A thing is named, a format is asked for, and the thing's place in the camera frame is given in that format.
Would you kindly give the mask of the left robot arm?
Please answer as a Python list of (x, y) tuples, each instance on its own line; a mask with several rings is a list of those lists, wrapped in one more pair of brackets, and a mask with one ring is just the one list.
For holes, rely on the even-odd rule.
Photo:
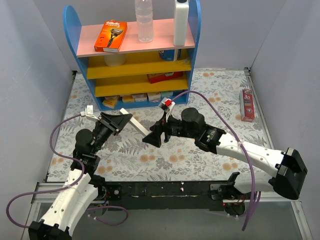
[(93, 116), (93, 130), (81, 129), (75, 136), (73, 162), (67, 179), (54, 202), (39, 221), (28, 228), (31, 240), (70, 240), (91, 202), (103, 199), (105, 179), (95, 175), (100, 157), (97, 152), (111, 135), (118, 135), (130, 122), (132, 114)]

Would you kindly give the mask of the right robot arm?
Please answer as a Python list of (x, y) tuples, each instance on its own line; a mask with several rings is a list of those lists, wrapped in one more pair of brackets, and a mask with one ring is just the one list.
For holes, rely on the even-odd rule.
[(181, 118), (163, 114), (162, 118), (150, 127), (150, 133), (142, 141), (156, 148), (168, 142), (171, 136), (194, 139), (194, 144), (204, 152), (227, 156), (251, 164), (267, 175), (262, 191), (273, 191), (280, 196), (297, 200), (300, 196), (307, 167), (294, 148), (286, 151), (274, 150), (252, 144), (238, 143), (236, 138), (223, 129), (205, 122), (205, 117), (195, 108), (189, 107), (181, 112)]

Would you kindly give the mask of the white remote control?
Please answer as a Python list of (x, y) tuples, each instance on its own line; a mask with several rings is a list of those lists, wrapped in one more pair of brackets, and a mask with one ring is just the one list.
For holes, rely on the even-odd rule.
[(144, 137), (146, 137), (150, 132), (142, 125), (138, 120), (136, 120), (133, 116), (129, 120), (129, 123)]

